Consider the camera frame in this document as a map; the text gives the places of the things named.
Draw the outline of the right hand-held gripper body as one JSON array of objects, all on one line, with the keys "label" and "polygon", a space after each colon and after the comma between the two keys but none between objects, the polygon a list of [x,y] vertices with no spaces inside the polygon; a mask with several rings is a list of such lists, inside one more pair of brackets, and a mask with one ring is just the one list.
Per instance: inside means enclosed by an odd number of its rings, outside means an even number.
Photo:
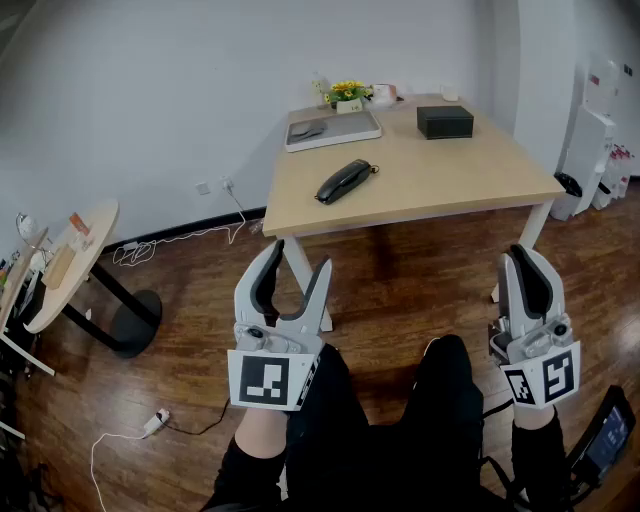
[{"label": "right hand-held gripper body", "polygon": [[489,354],[517,406],[544,409],[579,389],[581,345],[566,313],[518,339],[491,325]]}]

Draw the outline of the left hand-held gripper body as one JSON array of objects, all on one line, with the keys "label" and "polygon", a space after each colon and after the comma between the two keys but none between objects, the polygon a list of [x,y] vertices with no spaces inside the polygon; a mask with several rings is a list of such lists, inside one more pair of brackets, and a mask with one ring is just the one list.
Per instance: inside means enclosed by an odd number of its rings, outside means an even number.
[{"label": "left hand-held gripper body", "polygon": [[238,323],[227,352],[230,402],[286,412],[301,409],[324,342],[317,335]]}]

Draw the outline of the person's left forearm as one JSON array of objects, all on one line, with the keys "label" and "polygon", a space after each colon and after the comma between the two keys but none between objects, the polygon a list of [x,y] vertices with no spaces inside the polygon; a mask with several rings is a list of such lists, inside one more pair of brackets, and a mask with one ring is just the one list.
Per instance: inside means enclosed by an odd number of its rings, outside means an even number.
[{"label": "person's left forearm", "polygon": [[246,410],[200,512],[271,512],[280,506],[287,422],[281,411]]}]

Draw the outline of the person's right forearm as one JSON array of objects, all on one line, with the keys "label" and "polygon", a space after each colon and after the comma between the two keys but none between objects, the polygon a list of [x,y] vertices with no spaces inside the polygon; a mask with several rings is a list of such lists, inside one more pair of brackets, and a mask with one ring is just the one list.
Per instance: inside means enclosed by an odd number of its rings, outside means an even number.
[{"label": "person's right forearm", "polygon": [[512,466],[533,512],[567,512],[570,470],[557,410],[514,407]]}]

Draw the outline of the black tablet screen device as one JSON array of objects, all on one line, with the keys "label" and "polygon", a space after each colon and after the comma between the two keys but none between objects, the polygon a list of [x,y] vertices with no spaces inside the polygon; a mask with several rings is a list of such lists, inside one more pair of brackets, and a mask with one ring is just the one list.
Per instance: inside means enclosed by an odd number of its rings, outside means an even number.
[{"label": "black tablet screen device", "polygon": [[623,389],[611,385],[568,463],[578,484],[599,485],[617,462],[636,425]]}]

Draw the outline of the white power adapter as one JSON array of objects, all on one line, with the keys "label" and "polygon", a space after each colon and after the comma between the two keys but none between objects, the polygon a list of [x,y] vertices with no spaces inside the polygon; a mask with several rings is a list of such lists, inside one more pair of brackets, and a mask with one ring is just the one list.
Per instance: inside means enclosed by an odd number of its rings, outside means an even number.
[{"label": "white power adapter", "polygon": [[167,424],[169,417],[170,413],[167,409],[159,409],[154,416],[145,423],[144,436],[151,436],[160,428],[164,427]]}]

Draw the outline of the person's legs in black trousers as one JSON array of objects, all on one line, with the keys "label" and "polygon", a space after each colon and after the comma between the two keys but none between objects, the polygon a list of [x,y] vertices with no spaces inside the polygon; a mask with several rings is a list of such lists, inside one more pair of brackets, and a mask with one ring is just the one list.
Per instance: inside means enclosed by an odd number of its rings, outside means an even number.
[{"label": "person's legs in black trousers", "polygon": [[289,512],[510,512],[480,484],[483,395],[462,339],[432,340],[401,418],[373,425],[325,345],[287,426]]}]

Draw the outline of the white water dispenser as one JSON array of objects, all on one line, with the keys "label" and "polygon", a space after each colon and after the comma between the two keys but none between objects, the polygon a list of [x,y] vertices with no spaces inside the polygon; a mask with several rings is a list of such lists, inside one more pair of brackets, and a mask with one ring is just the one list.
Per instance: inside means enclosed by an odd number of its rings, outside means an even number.
[{"label": "white water dispenser", "polygon": [[587,210],[604,173],[616,135],[616,123],[602,114],[579,106],[563,172],[582,189],[573,216]]}]

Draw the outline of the round wooden table black base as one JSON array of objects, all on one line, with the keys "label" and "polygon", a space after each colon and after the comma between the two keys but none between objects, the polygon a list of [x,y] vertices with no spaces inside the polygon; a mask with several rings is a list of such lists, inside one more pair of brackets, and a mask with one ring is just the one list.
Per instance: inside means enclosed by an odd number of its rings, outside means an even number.
[{"label": "round wooden table black base", "polygon": [[[98,262],[118,217],[119,203],[115,199],[103,202],[81,217],[88,226],[88,248],[74,255],[58,288],[44,291],[39,311],[24,325],[28,332],[38,334],[59,315],[64,315],[122,358],[139,355],[153,341],[162,320],[159,295],[152,290],[127,291]],[[107,332],[70,304],[88,276],[95,278],[121,302]]]}]

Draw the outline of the black rectangular box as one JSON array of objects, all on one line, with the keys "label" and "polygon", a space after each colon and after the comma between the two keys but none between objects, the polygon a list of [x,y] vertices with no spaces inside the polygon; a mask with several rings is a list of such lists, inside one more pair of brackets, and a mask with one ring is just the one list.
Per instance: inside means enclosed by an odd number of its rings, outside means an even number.
[{"label": "black rectangular box", "polygon": [[427,140],[471,138],[474,116],[459,105],[420,106],[417,128]]}]

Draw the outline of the white tray with grey mat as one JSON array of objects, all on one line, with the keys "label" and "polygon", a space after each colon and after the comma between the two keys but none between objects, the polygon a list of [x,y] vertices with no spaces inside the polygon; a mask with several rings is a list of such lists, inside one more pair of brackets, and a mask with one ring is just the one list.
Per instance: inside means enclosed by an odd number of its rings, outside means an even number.
[{"label": "white tray with grey mat", "polygon": [[289,126],[293,123],[288,125],[284,144],[285,150],[288,153],[377,139],[382,136],[381,125],[369,111],[336,114],[315,119],[323,119],[327,124],[327,130],[321,135],[302,140],[295,144],[287,143]]}]

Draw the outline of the light wooden box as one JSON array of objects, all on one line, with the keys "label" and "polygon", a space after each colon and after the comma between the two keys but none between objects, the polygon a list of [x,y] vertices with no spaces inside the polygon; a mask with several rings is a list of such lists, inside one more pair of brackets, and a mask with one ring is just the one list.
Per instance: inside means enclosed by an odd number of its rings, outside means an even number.
[{"label": "light wooden box", "polygon": [[42,277],[42,283],[48,289],[58,289],[69,269],[76,252],[68,244],[59,247],[48,263]]}]

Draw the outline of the white plastic bottle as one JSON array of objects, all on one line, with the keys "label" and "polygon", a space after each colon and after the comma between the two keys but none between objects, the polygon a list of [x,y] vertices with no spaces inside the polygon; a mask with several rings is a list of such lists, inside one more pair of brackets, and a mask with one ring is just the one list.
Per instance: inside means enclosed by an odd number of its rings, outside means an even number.
[{"label": "white plastic bottle", "polygon": [[316,106],[319,109],[330,107],[330,102],[327,100],[330,88],[331,86],[325,76],[318,72],[312,74],[312,92]]}]

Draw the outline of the potted yellow sunflowers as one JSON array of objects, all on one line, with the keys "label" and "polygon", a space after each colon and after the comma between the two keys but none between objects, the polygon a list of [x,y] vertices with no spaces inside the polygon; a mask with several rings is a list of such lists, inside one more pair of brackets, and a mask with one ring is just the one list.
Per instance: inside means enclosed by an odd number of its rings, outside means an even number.
[{"label": "potted yellow sunflowers", "polygon": [[338,114],[360,112],[364,109],[364,101],[373,96],[373,89],[362,82],[353,80],[338,82],[324,94],[325,102]]}]

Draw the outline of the white framed wooden desk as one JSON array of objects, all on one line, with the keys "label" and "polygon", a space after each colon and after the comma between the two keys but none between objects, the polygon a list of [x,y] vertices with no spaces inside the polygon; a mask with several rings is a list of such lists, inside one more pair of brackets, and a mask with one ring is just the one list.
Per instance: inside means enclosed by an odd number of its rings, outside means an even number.
[{"label": "white framed wooden desk", "polygon": [[23,350],[18,344],[14,343],[5,333],[7,320],[10,312],[19,295],[20,288],[26,278],[27,271],[33,255],[42,248],[43,242],[48,234],[48,229],[44,228],[31,237],[26,243],[26,247],[20,251],[20,256],[8,272],[7,281],[0,297],[0,340],[9,348],[13,349],[28,362],[35,365],[45,373],[54,376],[56,372],[48,365],[42,363],[29,352]]}]

